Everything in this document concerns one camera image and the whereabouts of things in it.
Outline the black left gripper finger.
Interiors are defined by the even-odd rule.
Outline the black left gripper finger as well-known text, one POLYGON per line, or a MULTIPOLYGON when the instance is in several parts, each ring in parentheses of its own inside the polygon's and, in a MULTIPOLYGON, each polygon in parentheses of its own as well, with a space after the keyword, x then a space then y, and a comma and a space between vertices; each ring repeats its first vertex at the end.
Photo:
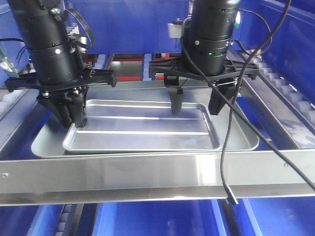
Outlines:
POLYGON ((71 91, 67 94, 67 107, 72 122, 76 127, 84 127, 87 123, 86 97, 88 87, 71 91))
POLYGON ((70 99, 63 91, 40 91, 37 97, 40 105, 50 110, 64 127, 70 127, 73 118, 70 109, 70 99))

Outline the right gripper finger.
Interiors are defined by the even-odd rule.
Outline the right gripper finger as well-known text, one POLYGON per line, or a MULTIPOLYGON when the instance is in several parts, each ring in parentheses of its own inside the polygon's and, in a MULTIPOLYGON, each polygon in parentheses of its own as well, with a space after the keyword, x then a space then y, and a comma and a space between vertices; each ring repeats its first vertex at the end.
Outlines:
MULTIPOLYGON (((219 92, 227 99, 231 100, 231 98, 236 93, 237 88, 237 82, 236 81, 228 81, 224 83, 215 84, 212 82, 212 84, 219 90, 219 92)), ((224 99, 214 90, 212 89, 211 97, 208 105, 208 110, 211 115, 218 115, 226 102, 224 99)))
POLYGON ((164 76, 164 86, 167 88, 173 115, 178 115, 182 109, 183 89, 179 85, 179 76, 164 76))

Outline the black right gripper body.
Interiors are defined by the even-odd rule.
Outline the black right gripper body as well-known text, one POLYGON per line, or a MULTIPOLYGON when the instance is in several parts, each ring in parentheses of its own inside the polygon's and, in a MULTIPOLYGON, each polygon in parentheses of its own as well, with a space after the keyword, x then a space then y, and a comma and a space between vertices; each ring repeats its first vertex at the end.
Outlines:
MULTIPOLYGON (((226 59, 224 62, 224 71, 217 75, 207 76, 207 78, 210 81, 219 81, 227 78, 239 77, 244 64, 244 62, 226 59)), ((181 57, 150 61, 149 75, 152 77, 156 74, 185 77, 199 81, 205 80, 198 72, 194 73, 185 69, 181 57)))

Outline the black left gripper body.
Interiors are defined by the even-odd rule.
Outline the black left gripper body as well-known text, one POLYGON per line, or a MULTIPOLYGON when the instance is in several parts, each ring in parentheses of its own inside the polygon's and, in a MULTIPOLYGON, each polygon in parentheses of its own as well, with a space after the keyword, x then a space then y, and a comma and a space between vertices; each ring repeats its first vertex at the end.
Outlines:
POLYGON ((111 85, 115 87, 117 78, 113 70, 84 69, 80 75, 67 82, 49 80, 41 82, 37 73, 23 74, 18 78, 10 77, 5 82, 9 92, 18 89, 36 89, 39 91, 62 91, 78 87, 111 85))

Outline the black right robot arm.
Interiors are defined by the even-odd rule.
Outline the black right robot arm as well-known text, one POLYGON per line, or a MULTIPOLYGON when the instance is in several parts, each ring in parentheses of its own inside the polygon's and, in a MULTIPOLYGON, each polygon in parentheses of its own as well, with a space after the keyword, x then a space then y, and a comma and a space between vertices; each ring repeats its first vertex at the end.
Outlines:
MULTIPOLYGON (((89 86, 117 83, 112 70, 91 69, 83 64, 81 49, 95 44, 94 34, 80 15, 60 9, 59 0, 11 0, 10 9, 35 68, 38 102, 65 127, 87 123, 86 97, 89 86)), ((180 76, 206 81, 215 87, 209 111, 217 115, 238 88, 234 78, 255 77, 257 69, 226 58, 240 2, 196 0, 192 15, 182 21, 181 56, 150 63, 152 73, 165 72, 171 93, 172 112, 180 110, 180 76)))

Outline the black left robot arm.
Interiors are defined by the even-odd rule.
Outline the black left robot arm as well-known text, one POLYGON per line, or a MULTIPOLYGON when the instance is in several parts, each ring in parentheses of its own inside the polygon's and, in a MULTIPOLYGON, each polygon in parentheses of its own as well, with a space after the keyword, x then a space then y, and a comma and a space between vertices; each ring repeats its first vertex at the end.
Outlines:
POLYGON ((6 88, 9 92, 36 89, 38 103, 64 127, 84 127, 89 86, 117 84, 113 70, 87 68, 83 64, 79 49, 89 49, 95 43, 90 27, 76 10, 61 12, 59 0, 10 0, 8 4, 35 72, 8 78, 4 82, 6 88), (89 44, 68 35, 65 22, 69 14, 86 31, 89 44))

